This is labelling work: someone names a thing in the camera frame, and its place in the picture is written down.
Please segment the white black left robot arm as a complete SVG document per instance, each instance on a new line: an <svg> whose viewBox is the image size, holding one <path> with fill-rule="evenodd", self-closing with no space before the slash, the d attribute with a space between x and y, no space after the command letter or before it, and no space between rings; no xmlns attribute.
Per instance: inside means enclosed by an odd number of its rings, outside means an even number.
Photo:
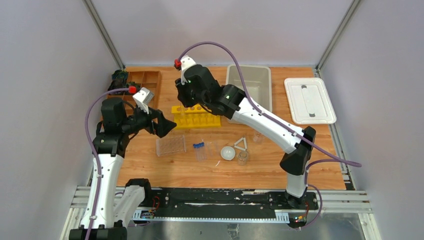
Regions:
<svg viewBox="0 0 424 240"><path fill-rule="evenodd" d="M151 184L146 178L130 179L123 196L115 202L117 181L126 148L139 131L165 137L177 124L164 117L162 111L139 106L127 115L125 101L112 97L102 101L102 121L96 136L89 139L93 153L93 180L85 213L77 229L69 232L70 240L125 240L136 208L153 201Z"/></svg>

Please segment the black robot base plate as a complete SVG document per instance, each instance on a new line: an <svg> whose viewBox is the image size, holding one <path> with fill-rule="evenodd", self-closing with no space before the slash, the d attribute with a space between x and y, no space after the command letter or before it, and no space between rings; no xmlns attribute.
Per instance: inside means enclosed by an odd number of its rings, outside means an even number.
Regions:
<svg viewBox="0 0 424 240"><path fill-rule="evenodd" d="M139 204L142 213L154 220L275 220L277 211L302 217L319 209L317 195L305 193L300 199L285 190L234 188L154 188Z"/></svg>

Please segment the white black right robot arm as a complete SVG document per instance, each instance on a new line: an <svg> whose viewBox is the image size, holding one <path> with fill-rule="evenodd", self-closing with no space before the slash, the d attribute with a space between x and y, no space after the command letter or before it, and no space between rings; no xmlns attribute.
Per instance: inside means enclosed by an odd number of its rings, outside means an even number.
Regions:
<svg viewBox="0 0 424 240"><path fill-rule="evenodd" d="M220 85L210 70L200 64L181 67L181 77L175 81L178 100L186 108L201 105L215 116L251 127L276 143L284 155L280 167L287 173L285 201L298 209L306 201L306 165L311 159L316 131L308 126L290 126L273 113L261 107L239 87Z"/></svg>

